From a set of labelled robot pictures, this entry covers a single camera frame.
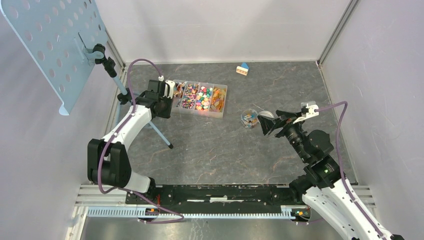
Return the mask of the clear round plastic jar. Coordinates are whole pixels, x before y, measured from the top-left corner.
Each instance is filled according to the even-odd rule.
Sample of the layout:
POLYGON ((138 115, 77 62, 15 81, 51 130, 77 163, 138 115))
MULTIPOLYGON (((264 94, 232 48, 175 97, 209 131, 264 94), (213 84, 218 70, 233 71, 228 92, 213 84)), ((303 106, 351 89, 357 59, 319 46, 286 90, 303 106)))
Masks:
POLYGON ((247 109, 243 111, 243 113, 241 114, 241 122, 243 123, 245 128, 254 128, 259 122, 258 112, 254 109, 247 109))

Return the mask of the round jar lid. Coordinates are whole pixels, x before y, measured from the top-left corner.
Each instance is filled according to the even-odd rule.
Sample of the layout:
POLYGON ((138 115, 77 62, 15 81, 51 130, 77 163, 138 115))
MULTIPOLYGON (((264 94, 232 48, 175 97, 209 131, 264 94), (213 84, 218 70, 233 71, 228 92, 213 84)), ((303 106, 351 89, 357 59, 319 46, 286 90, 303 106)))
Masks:
POLYGON ((258 119, 267 119, 267 120, 273 120, 275 117, 272 112, 267 110, 262 110, 258 113, 258 119))

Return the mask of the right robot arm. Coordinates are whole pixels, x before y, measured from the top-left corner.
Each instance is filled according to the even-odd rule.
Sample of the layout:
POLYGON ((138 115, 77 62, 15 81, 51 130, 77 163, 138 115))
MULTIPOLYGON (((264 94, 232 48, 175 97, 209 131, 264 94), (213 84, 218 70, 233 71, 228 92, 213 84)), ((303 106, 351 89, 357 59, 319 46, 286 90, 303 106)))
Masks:
POLYGON ((330 155, 334 146, 322 130, 307 133, 303 122, 318 116, 318 107, 304 107, 301 112, 276 111, 277 117, 259 115, 265 136, 278 130, 276 138, 285 137, 305 164, 305 174, 289 184, 289 199, 305 203, 315 210, 345 240, 401 240, 372 215, 359 198, 342 165, 330 155))

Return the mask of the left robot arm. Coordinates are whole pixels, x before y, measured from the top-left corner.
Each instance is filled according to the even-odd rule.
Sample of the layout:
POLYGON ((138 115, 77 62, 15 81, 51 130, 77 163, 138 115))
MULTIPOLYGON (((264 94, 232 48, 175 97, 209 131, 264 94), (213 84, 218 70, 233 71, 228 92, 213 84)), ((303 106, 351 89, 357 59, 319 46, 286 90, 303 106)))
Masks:
POLYGON ((138 192, 145 204, 153 203, 157 190, 153 178, 132 170, 128 149, 139 132, 154 118, 168 119, 173 107, 176 83, 172 80, 150 80, 147 90, 135 96, 130 88, 118 96, 122 103, 132 105, 118 125, 101 139, 87 145, 87 178, 101 185, 109 185, 138 192))

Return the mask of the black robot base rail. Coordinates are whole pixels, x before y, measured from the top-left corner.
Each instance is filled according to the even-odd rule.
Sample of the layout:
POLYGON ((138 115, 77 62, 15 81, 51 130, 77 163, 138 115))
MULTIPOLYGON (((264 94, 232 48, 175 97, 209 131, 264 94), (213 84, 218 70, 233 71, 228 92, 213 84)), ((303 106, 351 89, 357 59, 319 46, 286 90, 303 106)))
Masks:
POLYGON ((291 216, 307 218, 312 208, 287 184, 164 184, 144 198, 127 192, 125 203, 147 206, 147 214, 271 215, 290 209, 291 216))

